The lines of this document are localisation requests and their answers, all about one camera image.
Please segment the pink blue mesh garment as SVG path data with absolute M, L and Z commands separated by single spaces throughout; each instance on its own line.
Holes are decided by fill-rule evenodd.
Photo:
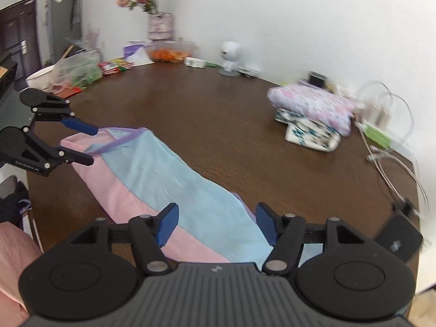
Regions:
M 240 197 L 191 169 L 147 128 L 103 128 L 60 143 L 93 157 L 93 165 L 73 168 L 115 223 L 178 205 L 178 225 L 163 247 L 168 258 L 260 267 L 271 253 Z

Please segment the red paper packet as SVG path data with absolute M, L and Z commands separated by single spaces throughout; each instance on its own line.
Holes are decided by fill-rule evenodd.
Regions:
M 62 98 L 62 99 L 68 99 L 76 94 L 79 94 L 83 91 L 80 87 L 66 87 L 62 90 L 58 90 L 54 95 L 56 97 Z

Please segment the clear plastic bag with greens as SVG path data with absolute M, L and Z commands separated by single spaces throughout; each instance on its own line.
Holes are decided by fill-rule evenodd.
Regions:
M 101 53 L 88 50 L 58 61 L 50 74 L 48 90 L 56 94 L 66 88 L 87 87 L 103 77 Z

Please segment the white bowl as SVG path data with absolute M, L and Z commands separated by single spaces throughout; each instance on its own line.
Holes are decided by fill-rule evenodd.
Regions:
M 26 83 L 29 88 L 47 91 L 53 84 L 53 70 L 55 66 L 47 66 L 38 70 L 26 78 Z

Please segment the red checkered snack pack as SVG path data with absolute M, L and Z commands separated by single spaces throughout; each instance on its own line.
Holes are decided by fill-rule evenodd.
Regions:
M 109 61 L 100 62 L 98 66 L 102 70 L 103 75 L 114 75 L 131 69 L 134 64 L 121 57 Z

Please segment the purple tissue pack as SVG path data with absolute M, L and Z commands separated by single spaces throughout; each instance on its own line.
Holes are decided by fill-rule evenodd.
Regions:
M 153 64 L 148 55 L 148 48 L 151 46 L 146 41 L 129 41 L 123 47 L 123 57 L 132 67 Z

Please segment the dark brown door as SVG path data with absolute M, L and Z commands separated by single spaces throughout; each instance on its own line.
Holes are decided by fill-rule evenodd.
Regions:
M 41 68 L 36 17 L 36 0 L 21 0 L 1 10 L 1 55 L 10 53 L 18 65 L 18 91 L 27 88 L 27 77 Z

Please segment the folded pink floral cloth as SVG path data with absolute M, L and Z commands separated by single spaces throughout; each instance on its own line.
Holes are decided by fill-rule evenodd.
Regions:
M 285 108 L 324 123 L 343 137 L 351 133 L 357 104 L 348 98 L 306 84 L 275 86 L 268 90 L 268 99 L 276 108 Z

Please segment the green sponge pack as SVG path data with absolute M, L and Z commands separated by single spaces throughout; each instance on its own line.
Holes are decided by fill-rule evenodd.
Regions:
M 391 138 L 378 128 L 370 124 L 363 124 L 363 132 L 368 139 L 381 146 L 381 148 L 388 149 L 391 146 Z

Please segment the white usb charger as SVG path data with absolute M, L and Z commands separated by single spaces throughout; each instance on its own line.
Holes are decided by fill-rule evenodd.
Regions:
M 376 117 L 376 127 L 381 131 L 385 131 L 389 127 L 391 121 L 391 113 L 386 108 L 380 108 Z
M 370 124 L 376 125 L 378 122 L 378 118 L 381 115 L 381 111 L 382 108 L 378 104 L 374 102 L 367 103 L 365 110 L 365 120 Z

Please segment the white usb charger right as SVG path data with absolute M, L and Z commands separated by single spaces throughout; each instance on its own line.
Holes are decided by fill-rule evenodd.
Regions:
M 391 113 L 386 108 L 380 108 L 376 117 L 376 127 L 381 131 L 385 131 L 389 127 L 391 121 Z

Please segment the small black box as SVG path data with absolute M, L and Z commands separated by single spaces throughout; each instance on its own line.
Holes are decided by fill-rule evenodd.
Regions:
M 316 72 L 309 72 L 307 81 L 312 86 L 324 89 L 327 83 L 327 77 Z

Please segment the white digital clock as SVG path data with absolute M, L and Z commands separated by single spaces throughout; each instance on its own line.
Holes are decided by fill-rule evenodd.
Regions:
M 251 68 L 246 67 L 246 66 L 239 65 L 237 68 L 237 71 L 241 75 L 244 75 L 245 77 L 248 77 L 248 78 L 259 78 L 259 76 L 260 76 L 260 71 L 257 71 L 255 69 L 251 69 Z

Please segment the white robot figurine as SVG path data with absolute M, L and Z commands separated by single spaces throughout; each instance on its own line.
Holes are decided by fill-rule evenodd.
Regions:
M 226 41 L 222 44 L 220 49 L 220 57 L 223 60 L 222 66 L 219 68 L 219 74 L 229 77 L 236 77 L 239 75 L 238 65 L 242 47 L 235 41 Z

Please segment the black wireless charger stand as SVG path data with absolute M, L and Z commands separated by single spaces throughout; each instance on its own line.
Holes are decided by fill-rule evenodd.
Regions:
M 392 204 L 391 210 L 390 217 L 373 240 L 407 263 L 423 243 L 423 235 L 412 222 L 414 205 L 409 199 L 398 200 Z

